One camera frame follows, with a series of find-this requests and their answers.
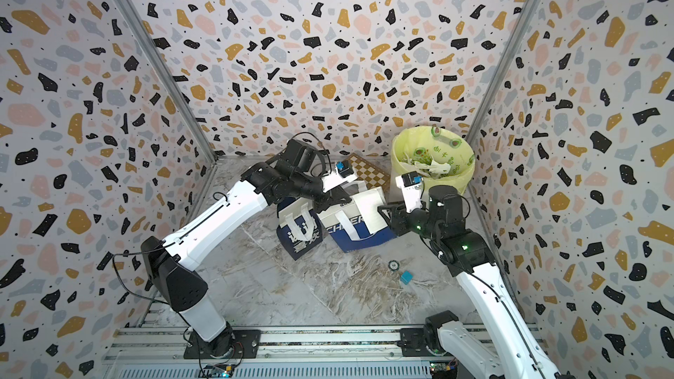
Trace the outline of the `blue white bag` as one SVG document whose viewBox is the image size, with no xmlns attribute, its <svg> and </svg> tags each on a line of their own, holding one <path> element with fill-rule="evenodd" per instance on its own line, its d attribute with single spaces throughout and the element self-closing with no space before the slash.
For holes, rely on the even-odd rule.
<svg viewBox="0 0 674 379">
<path fill-rule="evenodd" d="M 396 238 L 389 226 L 376 234 L 368 232 L 353 199 L 354 195 L 366 190 L 369 189 L 363 181 L 349 184 L 345 191 L 349 193 L 352 202 L 332 206 L 319 214 L 319 220 L 324 228 L 344 253 L 377 247 Z"/>
</svg>

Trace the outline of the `white receipt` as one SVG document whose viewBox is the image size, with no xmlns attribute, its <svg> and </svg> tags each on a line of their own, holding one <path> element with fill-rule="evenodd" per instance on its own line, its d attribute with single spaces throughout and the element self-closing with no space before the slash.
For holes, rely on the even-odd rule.
<svg viewBox="0 0 674 379">
<path fill-rule="evenodd" d="M 380 187 L 359 192 L 353 199 L 370 234 L 376 234 L 388 226 L 378 212 L 378 207 L 385 205 L 384 193 Z"/>
</svg>

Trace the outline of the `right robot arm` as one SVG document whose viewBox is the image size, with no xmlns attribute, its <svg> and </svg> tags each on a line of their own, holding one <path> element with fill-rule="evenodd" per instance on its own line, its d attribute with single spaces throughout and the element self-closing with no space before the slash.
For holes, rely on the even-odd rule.
<svg viewBox="0 0 674 379">
<path fill-rule="evenodd" d="M 447 185 L 427 193 L 411 186 L 403 195 L 401 202 L 379 206 L 378 213 L 396 235 L 419 236 L 473 303 L 493 343 L 486 347 L 445 311 L 426 321 L 429 351 L 451 354 L 475 378 L 569 378 L 530 331 L 485 239 L 466 226 L 468 200 Z"/>
</svg>

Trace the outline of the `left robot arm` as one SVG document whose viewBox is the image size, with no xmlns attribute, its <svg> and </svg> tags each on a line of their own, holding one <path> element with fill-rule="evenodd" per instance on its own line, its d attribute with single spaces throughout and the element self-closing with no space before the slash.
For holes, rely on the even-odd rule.
<svg viewBox="0 0 674 379">
<path fill-rule="evenodd" d="M 240 180 L 191 223 L 159 240 L 141 245 L 149 278 L 167 305 L 192 329 L 191 346 L 199 357 L 228 358 L 236 350 L 231 325 L 215 307 L 209 286 L 198 269 L 209 254 L 256 214 L 288 200 L 280 224 L 291 239 L 312 240 L 318 216 L 334 205 L 351 201 L 344 187 L 356 180 L 347 160 L 332 161 L 328 151 L 292 138 L 286 148 L 247 169 Z"/>
</svg>

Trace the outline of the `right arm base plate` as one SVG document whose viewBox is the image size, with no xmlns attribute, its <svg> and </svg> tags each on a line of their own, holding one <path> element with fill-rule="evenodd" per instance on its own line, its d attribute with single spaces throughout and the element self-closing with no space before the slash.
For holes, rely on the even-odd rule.
<svg viewBox="0 0 674 379">
<path fill-rule="evenodd" d="M 433 332 L 424 328 L 403 328 L 396 342 L 404 357 L 431 358 L 460 356 L 467 351 L 468 344 L 465 336 L 447 328 Z"/>
</svg>

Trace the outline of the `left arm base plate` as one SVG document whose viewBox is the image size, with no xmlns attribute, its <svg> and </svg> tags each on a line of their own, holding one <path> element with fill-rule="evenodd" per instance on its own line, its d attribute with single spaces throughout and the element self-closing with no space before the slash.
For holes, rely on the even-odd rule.
<svg viewBox="0 0 674 379">
<path fill-rule="evenodd" d="M 255 359 L 260 347 L 262 331 L 258 329 L 226 329 L 212 341 L 203 340 L 196 332 L 188 339 L 184 359 L 227 361 Z"/>
</svg>

